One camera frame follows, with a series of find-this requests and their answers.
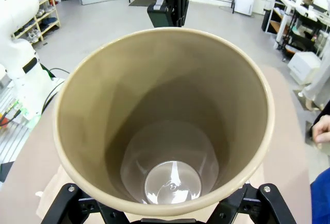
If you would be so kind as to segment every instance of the cup rim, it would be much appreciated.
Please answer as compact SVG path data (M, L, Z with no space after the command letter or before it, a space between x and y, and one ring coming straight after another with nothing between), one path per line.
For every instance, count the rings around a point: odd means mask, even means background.
M249 163L243 168L235 177L233 177L230 181L222 185L220 188L206 194L205 196L200 196L197 199L190 200L187 202L182 203L175 203L175 204L164 204L164 205L152 205L152 204L143 204L143 203L137 203L137 202L131 202L127 201L121 198L117 198L115 196L112 196L108 193L105 193L104 191L98 189L94 185L92 185L90 182L88 182L71 164L70 160L68 159L63 146L59 139L59 129L58 129L58 111L59 107L63 98L63 94L65 90L68 87L68 84L70 80L74 77L76 72L95 54L97 54L100 50L105 48L106 46L109 46L119 40L123 40L132 36L141 35L144 33L149 32L158 32L160 30L165 31L180 31L180 32L188 32L188 33L197 33L199 35L203 35L209 38L212 38L214 40L217 40L228 47L231 47L234 49L237 53L239 53L246 62L250 65L250 67L255 71L256 75L258 76L260 83L262 84L262 87L264 89L266 99L267 99L267 111L268 111L268 117L267 117L267 125L265 128L265 133L262 138L262 141L260 143L259 148L257 149L255 155L253 158L249 161ZM187 214L196 210L203 209L205 207L211 206L212 204L215 204L219 202L220 200L230 196L234 191L236 191L238 188L243 186L246 181L250 178L250 176L255 172L255 170L260 166L260 164L263 161L263 158L265 157L269 145L271 143L271 137L274 130L274 124L275 124L275 104L273 95L270 89L270 86L266 80L266 77L262 73L261 69L257 66L257 64L240 48L238 48L233 43L220 38L218 36L212 35L210 33L190 29L190 28L177 28L177 27L161 27L161 28L154 28L154 29L148 29L148 30L142 30L138 32L134 32L132 34L123 36L119 39L116 39L114 41L111 41L109 43L106 43L105 45L99 47L97 50L95 50L93 53L91 53L89 56L85 57L83 61L78 65L76 70L71 73L68 77L68 79L64 82L61 91L58 94L58 97L56 98L55 102L55 108L54 108L54 116L53 118L53 130L54 130L54 141L55 141L55 147L57 150L57 153L60 158L60 162L65 169L65 171L68 173L70 178L76 183L83 191L85 191L88 195L95 198L97 201L101 202L102 204L106 206L113 207L115 206L116 210L136 214L136 215L143 215L143 216L177 216L182 214Z

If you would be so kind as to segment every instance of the person's hand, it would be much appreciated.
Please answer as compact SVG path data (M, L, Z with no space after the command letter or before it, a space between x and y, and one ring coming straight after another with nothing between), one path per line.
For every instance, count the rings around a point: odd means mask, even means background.
M313 4L313 0L303 0L303 2L306 5L312 5Z
M313 140L316 143L330 142L330 116L324 115L313 126Z

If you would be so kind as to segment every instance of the white box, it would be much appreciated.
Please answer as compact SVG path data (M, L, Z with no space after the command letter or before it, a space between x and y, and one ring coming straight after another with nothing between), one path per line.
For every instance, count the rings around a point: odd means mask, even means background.
M288 67L290 75L300 84L311 83L315 73L319 70L321 60L312 52L295 53Z

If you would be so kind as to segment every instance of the blue sleeve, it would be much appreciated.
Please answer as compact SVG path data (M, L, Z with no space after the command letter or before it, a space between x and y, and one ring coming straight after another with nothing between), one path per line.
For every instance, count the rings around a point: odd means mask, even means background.
M330 168L321 173L311 184L313 224L330 224Z

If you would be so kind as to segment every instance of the finger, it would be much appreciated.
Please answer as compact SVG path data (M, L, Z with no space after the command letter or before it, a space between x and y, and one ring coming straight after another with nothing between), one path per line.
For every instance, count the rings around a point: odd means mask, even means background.
M316 143L326 143L326 142L330 142L330 132L326 132L326 133L319 134L319 135L315 138L315 142L316 142Z
M320 134L322 134L323 131L323 124L319 121L317 122L313 127L312 127L312 136L313 136L313 140L316 140L316 137Z
M314 141L319 134L329 131L329 126L330 126L330 116L329 115L322 116L320 120L312 128Z

